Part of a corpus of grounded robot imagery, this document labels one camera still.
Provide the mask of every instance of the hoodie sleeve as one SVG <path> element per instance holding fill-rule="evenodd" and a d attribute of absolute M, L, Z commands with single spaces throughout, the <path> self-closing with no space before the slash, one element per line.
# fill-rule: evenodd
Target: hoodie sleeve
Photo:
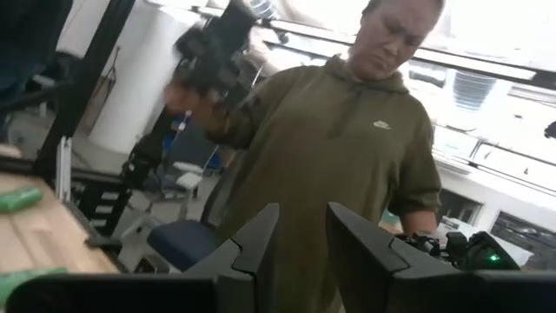
<path fill-rule="evenodd" d="M 388 209 L 397 216 L 440 206 L 440 176 L 432 154 L 434 129 L 430 119 L 418 130 L 400 169 L 400 186 Z"/>
<path fill-rule="evenodd" d="M 207 132 L 210 140 L 234 149 L 247 149 L 259 125 L 272 113 L 293 84 L 295 69 L 283 70 L 255 86 L 235 109 L 213 111 L 215 130 Z"/>

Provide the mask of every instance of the wooden table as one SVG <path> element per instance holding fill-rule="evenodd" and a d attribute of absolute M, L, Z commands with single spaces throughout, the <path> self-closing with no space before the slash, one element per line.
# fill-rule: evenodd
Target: wooden table
<path fill-rule="evenodd" d="M 0 173 L 0 193 L 24 186 L 43 189 L 44 197 L 33 207 L 0 215 L 0 272 L 59 266 L 70 272 L 117 272 L 101 250 L 83 243 L 87 231 L 42 179 Z"/>

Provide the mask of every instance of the cable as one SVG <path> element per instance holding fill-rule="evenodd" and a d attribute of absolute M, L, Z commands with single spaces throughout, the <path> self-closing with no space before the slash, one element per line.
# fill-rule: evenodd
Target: cable
<path fill-rule="evenodd" d="M 108 90 L 106 91 L 106 96 L 104 97 L 103 103 L 106 103 L 106 101 L 108 100 L 108 96 L 110 95 L 110 92 L 112 92 L 117 82 L 116 61 L 118 55 L 120 54 L 121 48 L 122 48 L 121 46 L 116 46 L 116 53 L 114 54 L 114 59 L 112 60 L 112 66 L 110 66 L 108 73 L 106 73 L 106 77 L 102 80 L 102 82 L 96 87 L 95 91 L 93 92 L 93 96 L 92 96 L 93 98 L 98 96 L 98 93 L 103 89 L 104 83 L 108 81 Z"/>

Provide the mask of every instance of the nike logo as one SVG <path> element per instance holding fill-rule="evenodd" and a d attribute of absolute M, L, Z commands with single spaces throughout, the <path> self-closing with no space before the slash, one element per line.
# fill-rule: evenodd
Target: nike logo
<path fill-rule="evenodd" d="M 382 128 L 384 130 L 391 130 L 390 125 L 384 121 L 376 121 L 373 123 L 374 127 Z"/>

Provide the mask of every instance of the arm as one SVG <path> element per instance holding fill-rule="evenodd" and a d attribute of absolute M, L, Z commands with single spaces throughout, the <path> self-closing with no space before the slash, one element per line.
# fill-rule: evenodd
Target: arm
<path fill-rule="evenodd" d="M 294 70 L 279 72 L 255 86 L 243 103 L 232 111 L 218 105 L 200 105 L 193 118 L 215 143 L 246 149 L 261 123 L 280 104 L 293 84 Z"/>
<path fill-rule="evenodd" d="M 433 234 L 440 206 L 440 177 L 432 155 L 433 127 L 424 123 L 406 153 L 400 169 L 400 186 L 388 209 L 400 217 L 404 232 Z"/>

